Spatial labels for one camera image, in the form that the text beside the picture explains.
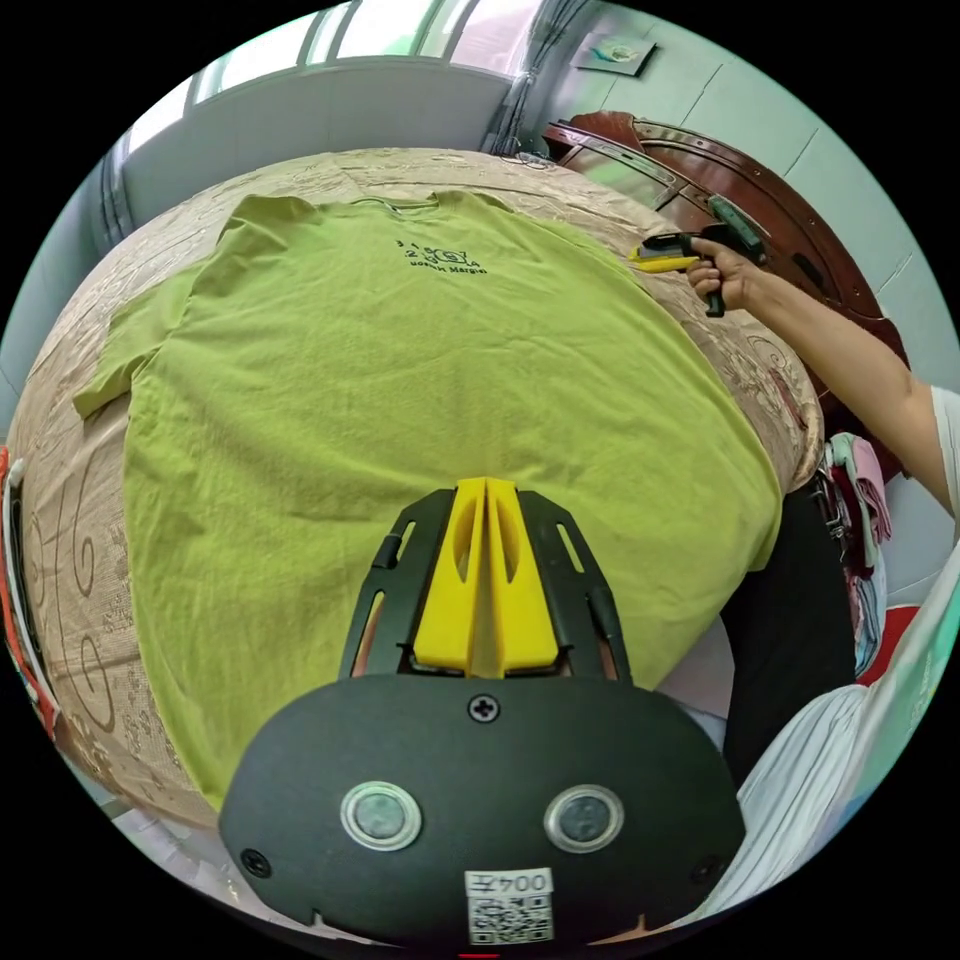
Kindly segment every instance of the wooden furniture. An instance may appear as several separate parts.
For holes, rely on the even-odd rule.
[[[543,133],[551,158],[657,210],[681,230],[714,218],[707,199],[726,197],[759,227],[771,272],[784,277],[886,343],[907,362],[893,323],[836,234],[782,178],[746,154],[709,137],[600,111],[550,124]],[[850,431],[874,444],[884,479],[902,467],[811,371],[828,435]]]

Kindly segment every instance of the label sticker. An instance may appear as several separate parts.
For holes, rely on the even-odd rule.
[[[549,867],[464,873],[470,943],[538,943],[553,939]]]

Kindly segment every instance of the picture frame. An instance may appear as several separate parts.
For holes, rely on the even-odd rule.
[[[591,33],[574,54],[571,66],[638,76],[656,49],[652,40],[617,33]]]

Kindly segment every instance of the pile of clothes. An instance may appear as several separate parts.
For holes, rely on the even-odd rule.
[[[851,433],[830,438],[819,474],[828,526],[841,544],[859,679],[876,658],[886,625],[887,578],[880,544],[890,539],[892,529],[883,474],[873,446]]]

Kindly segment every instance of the bed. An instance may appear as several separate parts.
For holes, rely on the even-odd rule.
[[[909,366],[903,341],[870,285],[824,218],[782,177],[753,157],[693,130],[619,110],[582,113],[543,131],[550,156],[657,210],[682,230],[713,220],[707,198],[722,194],[765,234],[768,267],[883,341]],[[901,464],[811,372],[828,436],[866,437],[884,479]]]
[[[13,458],[26,461],[26,589],[62,709],[57,743],[81,770],[142,810],[201,828],[215,823],[166,737],[140,662],[122,498],[128,398],[85,424],[71,403],[94,370],[110,318],[205,256],[248,194],[329,202],[416,198],[442,188],[483,191],[533,216],[566,221],[624,262],[644,237],[676,229],[636,200],[554,165],[431,149],[301,158],[212,187],[121,243],[76,291],[30,371],[9,446]],[[792,351],[742,311],[708,321],[679,275],[637,274],[637,282],[683,326],[738,400],[784,492],[809,479],[824,425],[816,389]]]

